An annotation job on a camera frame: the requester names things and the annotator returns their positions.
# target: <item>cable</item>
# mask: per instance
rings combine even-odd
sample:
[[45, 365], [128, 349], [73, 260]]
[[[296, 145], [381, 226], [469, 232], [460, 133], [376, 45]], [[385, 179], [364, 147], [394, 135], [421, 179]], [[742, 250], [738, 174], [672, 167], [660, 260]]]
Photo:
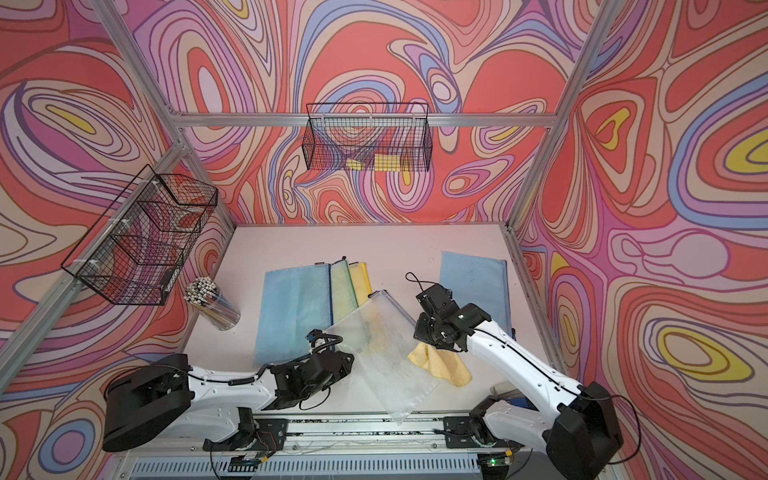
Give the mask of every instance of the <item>cable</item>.
[[216, 478], [218, 478], [218, 480], [221, 480], [221, 477], [219, 476], [219, 472], [216, 471], [216, 467], [214, 466], [214, 450], [213, 449], [209, 450], [208, 454], [210, 456], [210, 469], [214, 471], [214, 475], [216, 475]]
[[264, 445], [264, 455], [270, 452], [270, 446], [264, 443], [264, 441], [261, 439], [260, 432], [256, 432], [256, 438], [259, 439], [259, 442], [261, 442], [261, 445]]
[[[322, 345], [315, 346], [315, 343], [317, 340], [323, 339], [325, 340], [325, 343]], [[344, 341], [344, 338], [339, 335], [332, 335], [330, 333], [320, 333], [314, 338], [312, 338], [312, 353], [320, 353], [324, 349], [328, 349], [331, 346], [339, 345], [341, 342]]]
[[261, 378], [261, 376], [264, 374], [264, 372], [266, 371], [266, 368], [267, 368], [266, 365], [262, 366], [259, 369], [259, 372], [255, 376], [245, 377], [245, 378], [242, 378], [242, 379], [231, 379], [231, 380], [213, 380], [213, 379], [208, 379], [208, 380], [206, 380], [206, 379], [200, 378], [199, 376], [192, 375], [191, 373], [187, 372], [186, 370], [180, 369], [180, 368], [178, 368], [176, 366], [166, 365], [164, 363], [150, 363], [150, 364], [147, 364], [147, 365], [134, 366], [134, 367], [131, 367], [130, 369], [124, 370], [123, 372], [120, 372], [120, 376], [118, 376], [117, 378], [111, 380], [107, 384], [107, 388], [104, 389], [104, 393], [102, 394], [102, 398], [104, 398], [104, 401], [105, 402], [107, 401], [107, 392], [109, 392], [109, 389], [112, 387], [112, 384], [114, 384], [115, 382], [117, 382], [120, 379], [125, 378], [127, 373], [134, 372], [136, 370], [146, 369], [147, 367], [152, 367], [152, 366], [164, 366], [167, 369], [176, 370], [177, 372], [179, 372], [182, 375], [186, 375], [186, 376], [191, 377], [193, 379], [200, 380], [201, 382], [226, 383], [229, 386], [246, 385], [248, 383], [256, 382], [258, 379]]
[[[301, 448], [307, 449], [307, 448], [309, 448], [309, 446], [310, 446], [310, 445], [312, 445], [313, 443], [314, 443], [314, 441], [310, 441], [310, 443], [308, 443], [308, 444], [306, 445], [306, 447], [302, 447], [301, 445], [299, 445], [299, 443], [298, 443], [298, 442], [296, 442], [295, 446], [296, 446], [298, 449], [301, 449]], [[334, 443], [332, 443], [332, 444], [330, 444], [330, 445], [326, 445], [326, 446], [324, 446], [324, 447], [319, 447], [319, 448], [317, 448], [317, 449], [314, 449], [314, 450], [299, 450], [298, 452], [289, 452], [288, 450], [285, 450], [285, 449], [284, 449], [284, 450], [283, 450], [283, 454], [285, 454], [285, 455], [309, 455], [309, 454], [311, 454], [311, 453], [321, 452], [322, 450], [332, 449], [334, 446], [336, 446], [336, 444], [337, 444], [337, 443], [339, 443], [339, 442], [334, 442]]]
[[311, 410], [311, 409], [316, 409], [317, 407], [319, 407], [319, 406], [321, 406], [323, 403], [325, 403], [325, 402], [326, 402], [326, 400], [328, 399], [328, 397], [330, 397], [330, 396], [331, 396], [331, 387], [328, 387], [328, 395], [326, 395], [326, 398], [324, 398], [322, 402], [318, 403], [318, 404], [317, 404], [317, 405], [315, 405], [314, 407], [309, 407], [308, 409], [303, 409], [303, 408], [301, 408], [301, 404], [304, 402], [304, 401], [302, 400], [301, 402], [299, 402], [299, 410]]
[[[414, 280], [409, 279], [408, 275], [413, 275], [413, 279]], [[419, 278], [413, 272], [406, 273], [406, 280], [408, 280], [409, 282], [418, 283], [419, 284], [419, 288], [422, 289], [422, 292], [424, 291], [424, 287], [422, 286], [422, 282], [424, 282], [424, 283], [431, 283], [432, 285], [437, 285], [437, 282], [430, 282], [428, 280], [419, 280]]]
[[264, 433], [272, 437], [272, 445], [275, 445], [275, 449], [273, 450], [273, 452], [277, 452], [277, 442], [275, 442], [275, 435], [272, 435], [272, 432], [264, 432]]
[[528, 453], [528, 456], [527, 456], [527, 457], [525, 457], [525, 462], [523, 462], [523, 466], [522, 466], [522, 467], [520, 467], [520, 468], [518, 468], [518, 469], [517, 469], [517, 470], [515, 470], [514, 472], [510, 473], [510, 474], [509, 474], [509, 475], [507, 475], [505, 478], [512, 478], [512, 477], [514, 477], [515, 475], [517, 475], [518, 473], [520, 473], [520, 471], [521, 471], [523, 468], [525, 468], [525, 466], [528, 464], [528, 460], [530, 460], [530, 459], [531, 459], [531, 455], [533, 455], [533, 450], [531, 450], [531, 451]]
[[634, 408], [634, 405], [632, 405], [632, 402], [630, 402], [627, 397], [622, 395], [612, 395], [611, 398], [613, 397], [622, 398], [626, 403], [629, 403], [629, 406], [632, 407], [632, 413], [634, 414], [634, 421], [637, 423], [637, 448], [634, 450], [634, 452], [632, 452], [632, 455], [629, 455], [627, 458], [608, 463], [609, 465], [618, 465], [620, 463], [629, 462], [631, 459], [635, 458], [638, 453], [640, 453], [640, 445], [643, 443], [643, 429], [640, 428], [640, 418], [637, 416], [637, 410]]
[[436, 433], [437, 435], [453, 435], [455, 437], [469, 437], [469, 436], [472, 436], [471, 433], [454, 433], [454, 432], [447, 432], [447, 431], [441, 430], [441, 429], [432, 429], [432, 431], [434, 433]]
[[522, 353], [520, 353], [515, 347], [513, 347], [511, 344], [507, 343], [505, 340], [500, 339], [496, 335], [494, 335], [493, 333], [486, 332], [483, 329], [475, 328], [475, 331], [476, 332], [482, 332], [485, 335], [492, 336], [493, 338], [497, 339], [499, 342], [503, 343], [504, 345], [509, 347], [509, 349], [511, 349], [512, 351], [517, 353], [520, 357], [522, 357], [523, 360], [525, 360], [526, 362], [530, 363], [531, 366], [533, 366], [535, 369], [537, 369], [539, 371], [539, 373], [541, 373], [544, 377], [547, 378], [547, 380], [549, 380], [550, 382], [554, 383], [555, 385], [558, 385], [558, 388], [563, 389], [565, 392], [568, 392], [568, 393], [570, 393], [573, 396], [576, 396], [576, 397], [578, 397], [580, 399], [584, 399], [584, 400], [591, 400], [593, 402], [599, 402], [599, 401], [602, 401], [602, 400], [611, 400], [612, 401], [613, 399], [623, 399], [632, 408], [632, 413], [634, 414], [634, 421], [637, 423], [637, 448], [627, 458], [623, 458], [623, 459], [618, 460], [616, 462], [609, 462], [608, 464], [609, 465], [618, 465], [620, 463], [628, 462], [631, 459], [633, 459], [635, 456], [637, 456], [638, 453], [640, 453], [640, 446], [642, 445], [642, 442], [643, 442], [643, 431], [642, 431], [642, 428], [641, 428], [641, 425], [640, 425], [640, 417], [637, 415], [637, 409], [634, 408], [634, 404], [627, 397], [625, 397], [623, 395], [609, 395], [607, 397], [592, 398], [590, 396], [584, 396], [584, 395], [581, 395], [579, 393], [572, 392], [571, 390], [566, 389], [565, 387], [561, 386], [559, 382], [557, 382], [552, 377], [550, 377], [544, 370], [539, 368], [538, 365], [533, 363], [527, 356], [525, 356]]

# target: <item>black cable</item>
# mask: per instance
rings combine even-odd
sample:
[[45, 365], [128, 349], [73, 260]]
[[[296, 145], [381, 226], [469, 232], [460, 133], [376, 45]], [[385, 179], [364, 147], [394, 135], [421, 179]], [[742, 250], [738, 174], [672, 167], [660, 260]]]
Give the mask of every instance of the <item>black cable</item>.
[[472, 436], [471, 433], [454, 433], [454, 432], [447, 432], [445, 430], [441, 429], [432, 429], [432, 431], [438, 435], [453, 435], [455, 437], [470, 437]]
[[525, 466], [528, 464], [528, 460], [530, 460], [530, 459], [531, 459], [531, 455], [533, 455], [533, 450], [531, 450], [530, 452], [528, 452], [528, 456], [527, 456], [527, 457], [525, 457], [525, 462], [523, 462], [523, 466], [522, 466], [522, 467], [520, 467], [520, 468], [518, 468], [517, 470], [515, 470], [513, 473], [510, 473], [510, 474], [509, 474], [509, 475], [507, 475], [505, 478], [512, 478], [512, 477], [514, 477], [515, 475], [517, 475], [518, 473], [520, 473], [520, 471], [521, 471], [523, 468], [525, 468]]
[[218, 480], [221, 480], [221, 477], [219, 476], [219, 472], [216, 471], [216, 467], [214, 466], [214, 450], [213, 449], [209, 450], [208, 454], [210, 455], [210, 469], [214, 471], [214, 475], [216, 475], [216, 478], [218, 478]]
[[539, 373], [541, 373], [544, 377], [547, 378], [547, 380], [549, 380], [550, 382], [554, 383], [555, 385], [558, 386], [558, 388], [563, 389], [565, 392], [568, 392], [568, 393], [570, 393], [573, 396], [577, 396], [578, 398], [584, 399], [584, 400], [591, 400], [593, 402], [598, 402], [598, 401], [602, 401], [602, 400], [623, 399], [632, 408], [632, 413], [634, 414], [634, 421], [637, 423], [637, 448], [627, 458], [623, 458], [623, 459], [618, 460], [616, 462], [609, 462], [608, 464], [609, 465], [618, 465], [620, 463], [628, 462], [631, 459], [633, 459], [635, 456], [637, 456], [638, 453], [640, 453], [640, 446], [642, 445], [642, 442], [643, 442], [643, 431], [642, 431], [642, 428], [641, 428], [641, 425], [640, 425], [640, 417], [637, 415], [637, 409], [634, 408], [634, 404], [627, 397], [625, 397], [623, 395], [609, 395], [607, 397], [602, 397], [602, 398], [592, 398], [592, 397], [589, 397], [589, 396], [581, 395], [581, 394], [576, 393], [576, 392], [572, 392], [571, 390], [566, 389], [565, 387], [561, 386], [559, 382], [557, 382], [552, 377], [550, 377], [544, 370], [539, 368], [539, 366], [536, 365], [535, 363], [533, 363], [527, 356], [525, 356], [522, 353], [520, 353], [516, 348], [514, 348], [512, 345], [510, 345], [509, 343], [507, 343], [503, 339], [500, 339], [496, 335], [494, 335], [493, 333], [486, 332], [483, 329], [475, 328], [475, 331], [476, 332], [482, 332], [485, 335], [492, 336], [493, 338], [497, 339], [499, 342], [503, 343], [509, 349], [511, 349], [512, 351], [517, 353], [520, 357], [522, 357], [523, 360], [525, 360], [526, 362], [530, 363], [531, 366], [533, 366], [535, 369], [537, 369], [539, 371]]
[[[413, 275], [413, 279], [414, 280], [409, 279], [408, 275]], [[419, 288], [422, 289], [422, 292], [424, 291], [424, 287], [422, 286], [422, 282], [424, 282], [424, 283], [431, 283], [432, 285], [437, 285], [437, 283], [438, 283], [438, 282], [430, 282], [428, 280], [419, 280], [419, 278], [413, 272], [406, 273], [406, 280], [408, 280], [409, 282], [418, 283], [419, 284]]]
[[294, 367], [294, 366], [297, 366], [297, 365], [301, 365], [301, 362], [306, 360], [306, 359], [308, 359], [310, 357], [310, 355], [311, 355], [310, 353], [307, 353], [306, 355], [302, 355], [302, 356], [300, 356], [297, 359], [291, 360], [290, 362], [285, 362], [285, 363], [281, 363], [279, 365], [270, 365], [270, 366], [282, 366], [284, 368]]
[[328, 399], [328, 397], [330, 397], [330, 396], [331, 396], [331, 387], [328, 387], [328, 395], [326, 395], [326, 398], [324, 398], [322, 402], [318, 403], [318, 404], [317, 404], [317, 405], [315, 405], [314, 407], [309, 407], [308, 409], [303, 409], [303, 408], [301, 408], [301, 404], [304, 402], [304, 401], [302, 400], [301, 402], [299, 402], [299, 410], [311, 410], [311, 409], [316, 409], [317, 407], [319, 407], [319, 406], [321, 406], [323, 403], [325, 403], [325, 402], [326, 402], [326, 400]]
[[640, 453], [640, 445], [643, 443], [643, 429], [640, 428], [640, 418], [637, 416], [637, 410], [634, 408], [632, 402], [630, 402], [627, 397], [622, 395], [611, 395], [611, 398], [613, 397], [622, 398], [626, 403], [629, 403], [629, 406], [632, 407], [632, 413], [634, 414], [634, 421], [637, 423], [637, 448], [634, 450], [634, 452], [632, 452], [632, 455], [629, 455], [627, 458], [608, 463], [609, 465], [618, 465], [620, 463], [629, 462], [631, 459], [635, 458], [638, 453]]
[[[325, 340], [325, 343], [323, 343], [322, 345], [315, 346], [315, 343], [317, 342], [317, 340], [320, 340], [320, 339]], [[332, 335], [330, 333], [321, 333], [312, 339], [312, 353], [320, 353], [324, 349], [328, 349], [334, 345], [339, 345], [343, 341], [344, 341], [344, 338], [342, 338], [339, 335]]]
[[266, 371], [266, 366], [262, 366], [261, 369], [259, 369], [259, 372], [255, 376], [245, 377], [245, 378], [242, 378], [242, 379], [231, 379], [231, 380], [212, 380], [212, 379], [206, 380], [206, 379], [200, 378], [199, 376], [192, 375], [191, 373], [187, 372], [186, 370], [182, 370], [182, 369], [180, 369], [180, 368], [178, 368], [176, 366], [166, 365], [164, 363], [150, 363], [148, 365], [134, 366], [134, 367], [131, 367], [130, 369], [124, 370], [123, 372], [120, 372], [120, 376], [115, 378], [115, 379], [113, 379], [113, 380], [111, 380], [107, 384], [107, 388], [104, 389], [104, 393], [102, 394], [102, 397], [104, 398], [104, 401], [105, 402], [107, 401], [107, 392], [109, 392], [109, 389], [110, 389], [110, 387], [112, 387], [112, 384], [117, 382], [120, 379], [125, 378], [125, 376], [126, 376], [125, 374], [127, 374], [129, 372], [134, 372], [136, 370], [145, 369], [147, 367], [152, 367], [152, 366], [164, 366], [167, 369], [176, 370], [177, 372], [181, 373], [182, 375], [186, 375], [186, 376], [191, 377], [193, 379], [200, 380], [201, 382], [226, 383], [227, 385], [230, 385], [230, 386], [246, 385], [248, 383], [256, 382], [259, 378], [261, 378], [261, 376]]

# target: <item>yellow cloth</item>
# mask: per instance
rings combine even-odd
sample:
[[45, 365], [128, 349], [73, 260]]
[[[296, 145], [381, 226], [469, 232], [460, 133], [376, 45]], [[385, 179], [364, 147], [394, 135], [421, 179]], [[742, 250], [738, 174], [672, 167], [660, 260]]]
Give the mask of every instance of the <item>yellow cloth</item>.
[[419, 342], [408, 358], [430, 375], [446, 379], [454, 386], [464, 386], [472, 381], [472, 374], [456, 352], [438, 350], [434, 346]]
[[368, 301], [371, 291], [371, 283], [368, 280], [368, 269], [363, 262], [349, 264], [349, 276], [352, 277], [352, 286], [355, 288], [357, 305], [363, 305]]

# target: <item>yellow sponge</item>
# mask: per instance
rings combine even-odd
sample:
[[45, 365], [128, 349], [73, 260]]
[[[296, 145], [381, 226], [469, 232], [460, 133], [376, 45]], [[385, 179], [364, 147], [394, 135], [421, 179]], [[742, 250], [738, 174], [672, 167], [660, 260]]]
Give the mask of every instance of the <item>yellow sponge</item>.
[[400, 171], [400, 156], [399, 155], [379, 155], [373, 156], [373, 170], [380, 172], [399, 172]]
[[346, 167], [349, 170], [362, 170], [362, 163], [353, 158], [347, 158]]
[[448, 380], [453, 386], [464, 386], [472, 381], [472, 374], [456, 352], [438, 350], [434, 346], [419, 342], [408, 358], [430, 375]]

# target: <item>black bracket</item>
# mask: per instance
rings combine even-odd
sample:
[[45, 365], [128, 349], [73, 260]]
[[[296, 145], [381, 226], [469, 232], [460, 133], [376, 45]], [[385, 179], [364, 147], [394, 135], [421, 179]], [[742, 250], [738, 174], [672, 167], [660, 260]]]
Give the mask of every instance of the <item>black bracket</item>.
[[263, 418], [255, 419], [253, 411], [238, 407], [240, 423], [235, 432], [228, 439], [221, 442], [212, 442], [205, 439], [203, 450], [205, 452], [234, 452], [244, 449], [248, 452], [278, 452], [283, 449], [286, 442], [286, 429], [288, 420]]
[[490, 448], [502, 448], [502, 447], [515, 447], [518, 445], [516, 442], [507, 442], [506, 440], [497, 439], [491, 435], [490, 441], [493, 445], [482, 445], [477, 442], [477, 437], [473, 433], [477, 429], [475, 419], [472, 417], [445, 417], [442, 420], [443, 430], [445, 435], [445, 446], [449, 449], [490, 449]]

